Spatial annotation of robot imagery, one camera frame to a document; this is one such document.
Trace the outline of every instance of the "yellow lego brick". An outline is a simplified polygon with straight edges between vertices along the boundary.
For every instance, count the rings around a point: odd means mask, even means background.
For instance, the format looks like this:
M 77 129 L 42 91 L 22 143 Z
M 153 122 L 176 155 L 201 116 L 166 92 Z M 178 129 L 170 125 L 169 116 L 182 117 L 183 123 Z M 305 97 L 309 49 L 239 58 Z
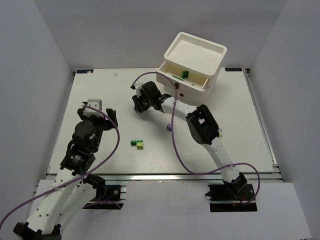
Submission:
M 136 143 L 136 148 L 137 149 L 144 149 L 144 143 L 143 142 L 137 142 Z

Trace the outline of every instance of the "small white object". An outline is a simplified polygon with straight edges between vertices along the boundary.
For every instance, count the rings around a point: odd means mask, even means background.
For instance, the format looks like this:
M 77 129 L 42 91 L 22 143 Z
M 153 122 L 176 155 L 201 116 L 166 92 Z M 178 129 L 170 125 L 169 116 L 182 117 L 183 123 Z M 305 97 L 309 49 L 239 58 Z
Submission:
M 179 100 L 198 106 L 210 95 L 226 52 L 223 45 L 180 32 L 165 52 L 165 62 L 156 71 L 175 84 Z M 187 78 L 182 78 L 183 71 L 189 71 Z M 174 94 L 172 84 L 165 77 L 157 75 L 156 80 L 164 85 L 165 91 Z
M 94 109 L 98 109 L 99 111 L 102 110 L 102 101 L 100 99 L 92 98 L 92 99 L 88 99 L 87 102 L 88 102 L 87 105 L 89 107 L 92 107 Z M 100 114 L 99 112 L 92 110 L 90 108 L 87 108 L 87 107 L 84 109 L 83 114 L 86 115 L 87 117 L 90 117 L 92 115 L 99 117 L 99 118 L 103 117 L 103 115 Z
M 139 81 L 136 81 L 135 84 L 134 84 L 134 87 L 135 87 L 135 94 L 136 96 L 139 98 L 141 96 L 141 89 L 142 89 L 142 86 L 143 86 L 143 83 L 142 82 L 139 82 Z
M 120 193 L 120 199 L 126 199 L 126 193 L 125 192 Z

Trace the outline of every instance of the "cable tie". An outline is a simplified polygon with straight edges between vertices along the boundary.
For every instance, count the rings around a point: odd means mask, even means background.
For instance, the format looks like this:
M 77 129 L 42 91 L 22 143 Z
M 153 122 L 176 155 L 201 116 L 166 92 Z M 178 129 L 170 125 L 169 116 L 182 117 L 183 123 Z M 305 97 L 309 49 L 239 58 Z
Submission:
M 64 187 L 63 188 L 59 188 L 59 187 L 57 187 L 57 186 L 51 186 L 56 192 L 63 192 L 63 193 L 65 193 L 65 194 L 68 194 L 68 195 L 72 195 L 72 192 L 71 193 L 69 193 L 69 192 L 67 192 L 65 189 L 64 189 Z

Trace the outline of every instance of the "green lego brick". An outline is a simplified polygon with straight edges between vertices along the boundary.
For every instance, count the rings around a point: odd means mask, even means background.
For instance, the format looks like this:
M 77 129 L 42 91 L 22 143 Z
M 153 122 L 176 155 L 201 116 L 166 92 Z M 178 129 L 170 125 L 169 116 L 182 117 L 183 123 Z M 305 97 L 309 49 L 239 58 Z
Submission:
M 175 75 L 172 75 L 172 77 L 174 77 L 174 78 L 176 78 L 176 79 L 179 79 L 179 80 L 183 81 L 183 79 L 182 79 L 182 78 L 177 77 L 177 76 L 175 76 Z
M 132 141 L 130 141 L 131 146 L 136 146 L 137 143 L 143 143 L 143 142 L 144 142 L 143 140 L 132 140 Z
M 186 79 L 187 77 L 189 77 L 189 71 L 182 71 L 182 73 L 181 73 L 181 77 L 183 78 L 183 79 Z
M 137 149 L 144 149 L 144 143 L 143 142 L 137 142 L 136 143 L 136 148 Z

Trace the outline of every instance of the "small purple block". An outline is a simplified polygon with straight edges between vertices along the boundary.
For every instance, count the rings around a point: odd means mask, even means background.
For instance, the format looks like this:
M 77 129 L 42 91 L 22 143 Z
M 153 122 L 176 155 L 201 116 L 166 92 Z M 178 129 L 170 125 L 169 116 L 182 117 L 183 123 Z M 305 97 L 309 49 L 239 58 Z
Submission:
M 171 127 L 171 124 L 170 124 L 170 123 L 168 123 L 168 124 L 166 125 L 166 129 L 167 129 L 169 132 L 171 132 L 172 127 Z

